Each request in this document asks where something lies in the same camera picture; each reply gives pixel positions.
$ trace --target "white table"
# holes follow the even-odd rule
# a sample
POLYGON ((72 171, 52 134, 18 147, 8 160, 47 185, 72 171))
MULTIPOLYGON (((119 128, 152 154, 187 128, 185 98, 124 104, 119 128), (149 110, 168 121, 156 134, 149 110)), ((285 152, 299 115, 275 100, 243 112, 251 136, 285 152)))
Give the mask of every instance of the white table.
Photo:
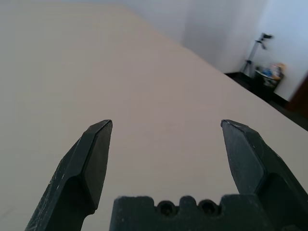
POLYGON ((308 133, 122 6, 0 6, 0 230, 23 230, 60 159, 112 119, 108 169, 85 231, 113 200, 237 193, 221 119, 257 130, 308 191, 308 133))

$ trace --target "dark floor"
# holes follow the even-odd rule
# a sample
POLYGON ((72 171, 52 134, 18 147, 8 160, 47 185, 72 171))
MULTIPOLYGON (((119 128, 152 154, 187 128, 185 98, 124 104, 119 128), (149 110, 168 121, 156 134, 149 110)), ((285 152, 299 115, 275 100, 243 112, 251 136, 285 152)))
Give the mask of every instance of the dark floor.
MULTIPOLYGON (((226 74, 230 78, 232 78, 235 82, 240 84, 242 87, 246 88, 247 90, 250 90, 250 79, 249 77, 243 77, 239 76, 238 74, 231 73, 231 74, 226 74)), ((279 111, 281 114, 285 115, 288 117, 290 120, 301 126, 303 129, 308 131, 308 119, 303 117, 301 114, 297 112, 289 112, 287 111, 285 107, 285 103, 282 100, 278 99, 278 97, 273 97, 272 100, 267 101, 269 105, 271 105, 273 108, 275 108, 277 111, 279 111)))

